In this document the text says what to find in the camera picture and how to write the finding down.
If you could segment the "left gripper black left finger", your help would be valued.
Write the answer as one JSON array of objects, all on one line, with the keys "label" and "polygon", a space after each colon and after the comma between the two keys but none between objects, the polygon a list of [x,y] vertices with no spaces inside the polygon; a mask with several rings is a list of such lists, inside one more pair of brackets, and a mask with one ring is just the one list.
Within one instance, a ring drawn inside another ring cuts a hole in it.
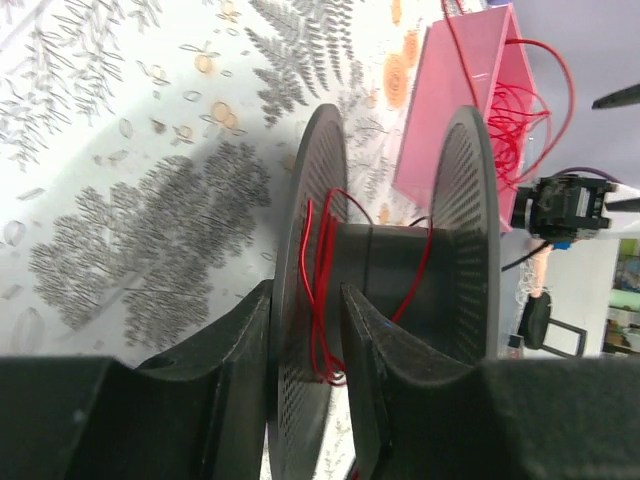
[{"label": "left gripper black left finger", "polygon": [[256,479],[272,284],[136,368],[110,357],[1,361],[5,479]]}]

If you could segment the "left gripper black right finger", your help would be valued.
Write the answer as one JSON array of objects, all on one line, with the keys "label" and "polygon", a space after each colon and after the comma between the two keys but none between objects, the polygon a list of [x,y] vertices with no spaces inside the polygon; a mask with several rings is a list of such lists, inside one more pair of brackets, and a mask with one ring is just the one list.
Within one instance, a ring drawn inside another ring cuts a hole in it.
[{"label": "left gripper black right finger", "polygon": [[391,323],[353,286],[341,328],[362,479],[635,479],[635,358],[469,366]]}]

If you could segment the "black filament spool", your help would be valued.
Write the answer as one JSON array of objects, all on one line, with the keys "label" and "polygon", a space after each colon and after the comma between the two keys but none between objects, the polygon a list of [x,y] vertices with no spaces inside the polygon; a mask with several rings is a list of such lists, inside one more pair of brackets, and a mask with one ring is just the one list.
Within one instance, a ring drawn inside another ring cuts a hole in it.
[{"label": "black filament spool", "polygon": [[391,323],[473,366],[497,349],[499,230],[471,192],[425,227],[351,224],[338,109],[319,106],[294,164],[271,304],[271,473],[309,479],[333,384],[346,381],[341,289]]}]

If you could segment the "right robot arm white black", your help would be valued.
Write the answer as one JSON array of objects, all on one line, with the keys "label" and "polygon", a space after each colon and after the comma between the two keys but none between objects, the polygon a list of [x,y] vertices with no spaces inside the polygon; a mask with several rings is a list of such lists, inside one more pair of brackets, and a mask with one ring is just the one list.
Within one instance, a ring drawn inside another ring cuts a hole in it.
[{"label": "right robot arm white black", "polygon": [[510,226],[550,244],[637,239],[639,190],[593,168],[568,168],[520,186]]}]

